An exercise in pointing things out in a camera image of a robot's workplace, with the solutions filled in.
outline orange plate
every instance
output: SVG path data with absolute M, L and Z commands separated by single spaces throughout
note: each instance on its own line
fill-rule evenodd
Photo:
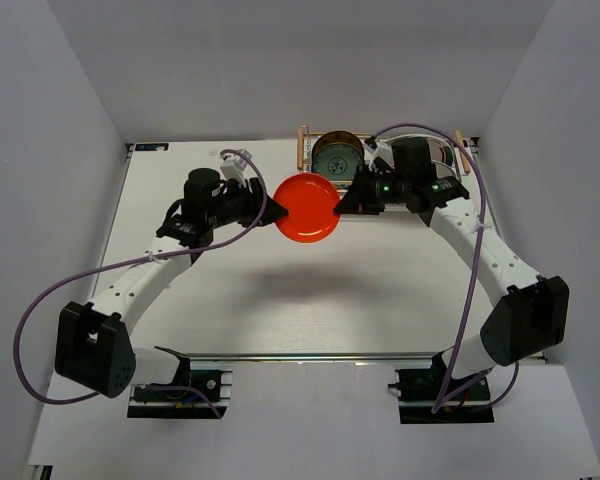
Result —
M 273 199 L 289 210 L 276 226 L 284 236 L 302 243 L 313 243 L 329 235 L 340 215 L 333 209 L 340 201 L 336 187 L 315 173 L 298 173 L 280 184 Z

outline white table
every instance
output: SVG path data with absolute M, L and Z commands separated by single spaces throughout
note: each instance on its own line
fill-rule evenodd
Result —
M 210 151 L 246 147 L 273 190 L 295 173 L 295 142 L 182 143 L 135 153 L 105 263 L 145 250 L 186 174 Z M 465 179 L 474 190 L 474 179 Z M 238 228 L 217 232 L 217 240 Z M 107 284 L 115 274 L 102 276 Z M 343 219 L 326 240 L 275 227 L 204 254 L 147 311 L 135 345 L 185 352 L 435 352 L 455 335 L 468 270 L 403 211 Z M 490 311 L 476 294 L 467 334 Z M 127 419 L 128 395 L 45 407 L 30 463 L 53 480 L 578 479 L 600 475 L 564 369 L 524 366 L 483 425 L 400 425 L 390 365 L 239 363 L 225 418 Z M 492 392 L 510 371 L 489 377 Z M 84 390 L 54 375 L 49 395 Z

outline gray wall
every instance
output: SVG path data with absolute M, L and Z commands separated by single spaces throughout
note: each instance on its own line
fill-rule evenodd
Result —
M 551 0 L 49 0 L 126 141 L 482 132 Z
M 46 286 L 98 261 L 123 159 L 47 3 L 0 0 L 0 479 L 20 478 L 40 410 L 15 375 L 16 322 Z M 54 295 L 25 331 L 26 371 L 40 390 L 59 308 L 88 285 Z
M 553 355 L 569 372 L 600 459 L 600 0 L 557 0 L 482 143 L 504 235 L 571 287 Z

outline robotic arm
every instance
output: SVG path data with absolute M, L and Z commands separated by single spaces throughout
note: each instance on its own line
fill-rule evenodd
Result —
M 145 252 L 149 261 L 129 268 L 84 305 L 70 302 L 62 310 L 55 357 L 58 374 L 109 398 L 122 393 L 129 384 L 174 381 L 180 366 L 185 367 L 186 358 L 167 349 L 134 349 L 129 336 L 158 295 L 201 255 L 165 258 L 163 252 L 209 246 L 216 228 L 234 222 L 247 227 L 257 218 L 263 190 L 257 178 L 243 178 L 245 166 L 229 155 L 220 167 L 226 180 L 209 168 L 190 172 L 184 197 L 169 208 Z M 288 214 L 267 197 L 258 226 L 270 225 Z
M 367 142 L 374 160 L 369 169 L 359 167 L 335 213 L 378 215 L 387 204 L 406 204 L 471 268 L 477 230 L 483 225 L 469 192 L 452 176 L 437 178 L 422 138 L 396 140 L 390 149 L 373 138 Z M 388 153 L 394 167 L 381 156 Z M 478 281 L 494 309 L 480 333 L 462 342 L 452 372 L 452 389 L 473 374 L 515 363 L 559 344 L 564 337 L 569 300 L 566 283 L 560 277 L 541 276 L 492 228 L 483 233 Z M 434 379 L 444 377 L 450 358 L 451 349 L 433 357 Z

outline red plate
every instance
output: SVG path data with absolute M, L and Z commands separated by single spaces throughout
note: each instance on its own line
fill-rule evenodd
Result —
M 315 173 L 299 173 L 280 184 L 273 199 L 289 210 L 276 226 L 284 236 L 302 243 L 327 237 L 338 225 L 333 209 L 340 201 L 336 187 Z

